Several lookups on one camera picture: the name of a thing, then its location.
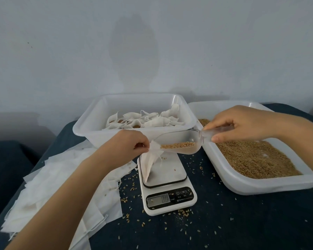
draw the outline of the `grain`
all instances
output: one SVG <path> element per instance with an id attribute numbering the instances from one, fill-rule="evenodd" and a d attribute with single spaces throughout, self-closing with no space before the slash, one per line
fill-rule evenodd
<path id="1" fill-rule="evenodd" d="M 195 142 L 181 142 L 181 143 L 174 143 L 171 145 L 161 145 L 161 149 L 174 149 L 174 148 L 184 148 L 184 147 L 192 147 L 196 143 Z"/>
<path id="2" fill-rule="evenodd" d="M 210 120 L 206 118 L 199 119 L 198 121 L 200 121 L 203 127 L 206 126 L 210 122 Z"/>
<path id="3" fill-rule="evenodd" d="M 253 179 L 302 175 L 291 160 L 266 141 L 230 141 L 216 144 L 228 163 Z"/>

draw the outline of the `transparent plastic scoop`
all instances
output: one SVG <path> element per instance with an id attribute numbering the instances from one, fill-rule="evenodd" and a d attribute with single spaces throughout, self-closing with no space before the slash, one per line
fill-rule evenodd
<path id="1" fill-rule="evenodd" d="M 204 144 L 204 140 L 207 142 L 211 141 L 213 135 L 217 133 L 226 132 L 233 130 L 234 126 L 222 126 L 218 128 L 213 128 L 211 130 L 183 130 L 178 132 L 168 132 L 161 134 L 154 139 L 155 142 L 166 147 L 177 147 L 179 143 L 186 143 L 187 147 L 180 148 L 162 148 L 161 150 L 170 153 L 180 153 L 180 154 L 194 154 L 200 150 L 201 146 Z"/>

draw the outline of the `gray wall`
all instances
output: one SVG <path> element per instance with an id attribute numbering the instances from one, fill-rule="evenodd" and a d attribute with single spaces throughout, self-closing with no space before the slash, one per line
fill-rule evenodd
<path id="1" fill-rule="evenodd" d="M 124 92 L 313 113 L 313 0 L 0 0 L 0 139 L 43 152 Z"/>

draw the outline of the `person's right arm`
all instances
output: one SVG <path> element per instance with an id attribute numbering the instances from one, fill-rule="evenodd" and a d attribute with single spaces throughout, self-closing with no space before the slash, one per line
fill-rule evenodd
<path id="1" fill-rule="evenodd" d="M 297 116 L 234 106 L 220 112 L 204 129 L 234 125 L 234 130 L 212 137 L 215 143 L 231 140 L 277 138 L 286 143 L 313 170 L 313 123 Z"/>

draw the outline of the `hand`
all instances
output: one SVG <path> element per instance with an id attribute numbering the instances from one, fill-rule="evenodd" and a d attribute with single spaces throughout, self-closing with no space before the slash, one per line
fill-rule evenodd
<path id="1" fill-rule="evenodd" d="M 290 115 L 258 110 L 237 105 L 218 113 L 204 130 L 215 127 L 234 125 L 234 130 L 222 132 L 212 137 L 212 142 L 231 140 L 262 140 L 270 137 L 278 138 L 284 128 L 284 118 Z"/>
<path id="2" fill-rule="evenodd" d="M 149 151 L 150 142 L 140 131 L 120 130 L 91 156 L 110 170 L 121 167 Z"/>

